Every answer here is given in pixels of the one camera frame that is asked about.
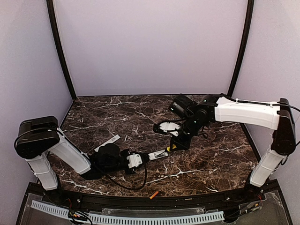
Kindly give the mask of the yellow handled screwdriver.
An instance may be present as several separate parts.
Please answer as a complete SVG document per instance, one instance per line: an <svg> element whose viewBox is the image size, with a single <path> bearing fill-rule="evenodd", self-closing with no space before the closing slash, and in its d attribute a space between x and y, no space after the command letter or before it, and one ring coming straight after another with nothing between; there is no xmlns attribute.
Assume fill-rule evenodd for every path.
<svg viewBox="0 0 300 225"><path fill-rule="evenodd" d="M176 150L177 150L177 146L175 144L173 144L172 146L168 146L165 151L166 152L174 152Z"/></svg>

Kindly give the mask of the white remote control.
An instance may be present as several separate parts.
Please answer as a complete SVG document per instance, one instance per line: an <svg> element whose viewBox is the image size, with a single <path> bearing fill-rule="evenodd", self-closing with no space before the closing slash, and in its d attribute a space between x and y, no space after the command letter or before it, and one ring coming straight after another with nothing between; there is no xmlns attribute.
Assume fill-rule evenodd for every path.
<svg viewBox="0 0 300 225"><path fill-rule="evenodd" d="M168 153L165 150L160 150L151 153L141 153L140 154L144 162L153 161L156 159L164 158L168 156Z"/></svg>

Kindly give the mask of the white battery cover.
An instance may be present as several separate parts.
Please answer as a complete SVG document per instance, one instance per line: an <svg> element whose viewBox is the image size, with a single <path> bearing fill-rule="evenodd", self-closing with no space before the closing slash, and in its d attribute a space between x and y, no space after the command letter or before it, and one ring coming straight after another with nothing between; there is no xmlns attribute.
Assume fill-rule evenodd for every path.
<svg viewBox="0 0 300 225"><path fill-rule="evenodd" d="M96 147L94 149L95 152L98 152L98 150L100 149L100 147L103 147L107 144L110 144L110 143L115 143L116 141L118 141L120 139L120 136L119 135L115 135L114 137L112 137L111 139L109 139L108 141L104 142L103 144L99 145L98 147Z"/></svg>

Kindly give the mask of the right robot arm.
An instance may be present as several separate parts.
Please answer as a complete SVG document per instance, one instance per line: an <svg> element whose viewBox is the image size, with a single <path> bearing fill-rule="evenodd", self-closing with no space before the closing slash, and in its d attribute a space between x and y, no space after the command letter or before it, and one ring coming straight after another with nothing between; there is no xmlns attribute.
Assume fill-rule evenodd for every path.
<svg viewBox="0 0 300 225"><path fill-rule="evenodd" d="M296 147L295 122L288 100L256 102L233 99L225 94L206 95L197 103L179 94L169 109L184 122L175 131L167 151L188 150L191 140L204 126L213 122L234 122L273 130L272 143L249 177L249 184L262 187L278 165Z"/></svg>

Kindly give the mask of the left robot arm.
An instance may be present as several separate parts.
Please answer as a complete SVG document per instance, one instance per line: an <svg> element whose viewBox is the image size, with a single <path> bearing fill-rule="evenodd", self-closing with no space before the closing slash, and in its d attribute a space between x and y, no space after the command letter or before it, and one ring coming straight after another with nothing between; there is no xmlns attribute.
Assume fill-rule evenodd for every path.
<svg viewBox="0 0 300 225"><path fill-rule="evenodd" d="M82 152L63 134L54 116L21 122L14 147L46 191L59 186L59 179L47 159L48 152L59 157L85 180L100 179L110 172L121 170L133 173L143 163L140 154L121 151L113 143L100 147L92 155Z"/></svg>

